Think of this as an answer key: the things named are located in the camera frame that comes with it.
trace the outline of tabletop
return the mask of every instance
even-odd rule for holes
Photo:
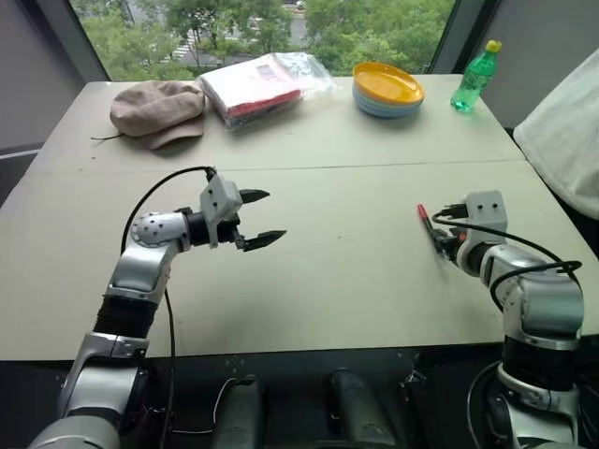
[[[508,230],[578,259],[583,331],[599,332],[599,261],[525,161],[221,170],[271,197],[240,210],[270,247],[196,248],[169,283],[179,355],[475,343],[503,339],[484,285],[434,253],[416,215],[472,191],[503,192]],[[0,212],[0,357],[64,359],[91,329],[124,220],[166,172],[25,176]],[[203,177],[156,192],[144,210],[197,207]],[[168,353],[166,308],[150,355]]]
[[[523,160],[484,102],[463,115],[449,105],[459,75],[418,75],[426,92],[420,112],[400,121],[375,119],[353,103],[350,78],[331,97],[306,101],[279,117],[227,132],[206,113],[205,134],[163,150],[143,150],[118,134],[110,103],[134,83],[92,82],[43,147],[29,174],[169,171],[211,164],[219,169],[384,166],[429,162]]]

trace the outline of green bottle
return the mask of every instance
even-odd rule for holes
[[[497,53],[502,49],[498,40],[487,42],[485,52],[468,64],[464,78],[458,90],[451,97],[451,106],[462,112],[469,112],[474,107],[480,93],[493,79],[497,69]]]

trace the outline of yellow plate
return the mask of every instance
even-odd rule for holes
[[[392,65],[360,63],[354,67],[354,81],[361,91],[376,100],[405,104],[424,98],[420,83]]]

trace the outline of plastic bag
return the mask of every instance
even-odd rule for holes
[[[336,89],[327,69],[304,52],[269,53],[200,75],[197,84],[228,129],[269,117]]]

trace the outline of red marker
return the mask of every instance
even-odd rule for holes
[[[429,214],[427,213],[426,209],[424,209],[424,206],[421,204],[418,204],[418,215],[420,215],[420,219],[422,220],[424,227],[427,228],[427,232],[431,235],[432,238],[433,233],[431,220],[429,220]]]

